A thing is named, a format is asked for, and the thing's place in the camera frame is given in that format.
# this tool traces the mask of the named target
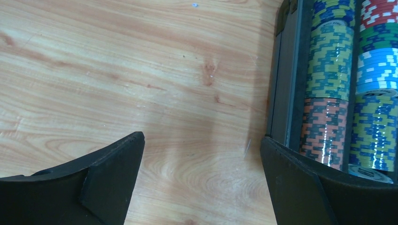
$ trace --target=red and white poker chip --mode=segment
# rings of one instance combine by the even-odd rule
[[[398,23],[398,0],[365,0],[360,30],[382,23]]]

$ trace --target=tabletop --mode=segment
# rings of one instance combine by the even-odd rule
[[[143,131],[126,224],[276,224],[260,159],[281,0],[0,0],[0,176]]]

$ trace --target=wood surface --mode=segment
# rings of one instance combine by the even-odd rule
[[[281,0],[192,3],[0,0],[0,176],[143,131],[126,224],[275,224],[259,149]]]

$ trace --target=wooden table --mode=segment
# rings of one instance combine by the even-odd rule
[[[281,0],[192,3],[0,0],[0,176],[143,131],[126,224],[275,224],[259,148]]]

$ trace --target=poker chip stack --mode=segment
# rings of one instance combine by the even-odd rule
[[[354,0],[316,0],[300,153],[341,170],[352,68]]]
[[[350,163],[394,171],[398,117],[398,0],[365,0]]]

